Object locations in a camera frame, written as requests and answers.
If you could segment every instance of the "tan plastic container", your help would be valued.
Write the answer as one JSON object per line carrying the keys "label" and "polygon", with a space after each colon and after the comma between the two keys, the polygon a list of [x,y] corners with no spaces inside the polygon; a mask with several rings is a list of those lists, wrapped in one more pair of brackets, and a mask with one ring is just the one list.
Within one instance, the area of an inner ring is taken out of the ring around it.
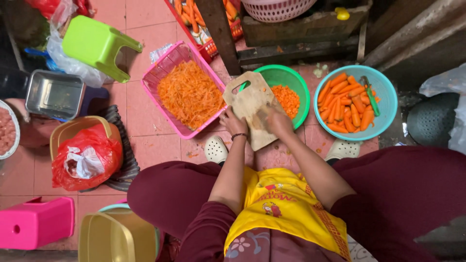
{"label": "tan plastic container", "polygon": [[[120,142],[120,145],[122,144],[120,131],[118,131],[117,126],[107,122],[105,118],[98,116],[78,117],[71,121],[62,123],[52,132],[52,135],[50,136],[50,156],[52,157],[52,161],[58,155],[58,146],[61,143],[67,139],[73,138],[79,131],[93,127],[96,124],[103,124],[105,132],[107,133],[107,137],[117,140]],[[118,169],[122,164],[123,154],[121,155]]]}
{"label": "tan plastic container", "polygon": [[79,262],[154,262],[155,228],[126,208],[88,214],[79,235]]}

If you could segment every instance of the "bracelet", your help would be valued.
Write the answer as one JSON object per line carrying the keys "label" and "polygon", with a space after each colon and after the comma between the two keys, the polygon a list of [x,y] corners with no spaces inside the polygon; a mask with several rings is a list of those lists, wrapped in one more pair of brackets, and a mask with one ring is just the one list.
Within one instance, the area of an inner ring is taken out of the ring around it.
{"label": "bracelet", "polygon": [[234,134],[234,135],[232,136],[232,141],[233,141],[233,139],[234,139],[235,137],[237,137],[237,136],[245,136],[245,137],[247,137],[247,134],[245,134],[245,133]]}

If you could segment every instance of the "red plastic bag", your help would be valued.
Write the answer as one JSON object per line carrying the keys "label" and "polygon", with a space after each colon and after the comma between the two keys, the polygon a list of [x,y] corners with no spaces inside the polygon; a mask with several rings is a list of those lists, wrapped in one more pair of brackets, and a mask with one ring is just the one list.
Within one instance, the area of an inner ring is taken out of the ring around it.
{"label": "red plastic bag", "polygon": [[[54,14],[60,0],[26,0],[33,8],[39,9],[41,14],[50,20],[50,17]],[[89,16],[88,11],[88,0],[73,0],[74,4],[78,6],[76,11],[78,14]]]}
{"label": "red plastic bag", "polygon": [[[103,166],[103,173],[93,176],[90,179],[72,177],[65,164],[67,162],[69,148],[77,147],[83,153],[89,147],[95,153]],[[107,180],[117,171],[122,155],[122,145],[114,139],[107,138],[102,124],[79,131],[72,139],[65,140],[58,147],[58,155],[52,161],[52,187],[63,187],[67,191],[77,191],[96,187]]]}

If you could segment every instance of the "teal plastic colander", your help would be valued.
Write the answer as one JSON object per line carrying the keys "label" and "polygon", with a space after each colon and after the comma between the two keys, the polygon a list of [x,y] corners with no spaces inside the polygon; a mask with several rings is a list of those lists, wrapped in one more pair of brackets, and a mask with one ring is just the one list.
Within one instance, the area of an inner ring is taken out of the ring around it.
{"label": "teal plastic colander", "polygon": [[[348,76],[354,76],[354,78],[358,82],[360,82],[359,80],[362,76],[367,76],[369,83],[372,85],[372,89],[377,93],[377,96],[381,99],[380,102],[377,104],[380,110],[380,116],[374,119],[375,126],[372,127],[372,125],[369,125],[369,127],[366,130],[358,132],[356,134],[338,133],[330,130],[330,128],[328,128],[327,125],[322,121],[317,107],[317,97],[320,90],[325,86],[327,81],[332,80],[333,78],[337,77],[339,74],[343,72],[345,72]],[[388,78],[384,76],[381,72],[362,65],[345,66],[330,72],[320,82],[314,95],[314,112],[321,126],[323,126],[324,129],[327,130],[327,132],[334,135],[335,137],[345,139],[348,141],[363,141],[380,135],[393,122],[393,119],[395,118],[395,115],[397,113],[397,108],[398,97],[395,88],[391,84],[390,80],[388,80]]]}

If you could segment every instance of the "wooden cutting board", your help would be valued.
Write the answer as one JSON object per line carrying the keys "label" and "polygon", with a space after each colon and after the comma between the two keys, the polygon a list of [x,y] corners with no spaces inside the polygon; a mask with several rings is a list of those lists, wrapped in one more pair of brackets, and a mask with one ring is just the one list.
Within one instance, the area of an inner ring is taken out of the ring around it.
{"label": "wooden cutting board", "polygon": [[[251,84],[241,92],[234,94],[233,90],[244,82]],[[246,117],[249,127],[248,142],[254,151],[274,142],[277,137],[267,131],[268,108],[273,107],[279,112],[285,113],[280,103],[275,98],[272,90],[260,73],[246,72],[231,81],[225,88],[223,99],[227,105],[231,105],[233,113],[238,117]]]}

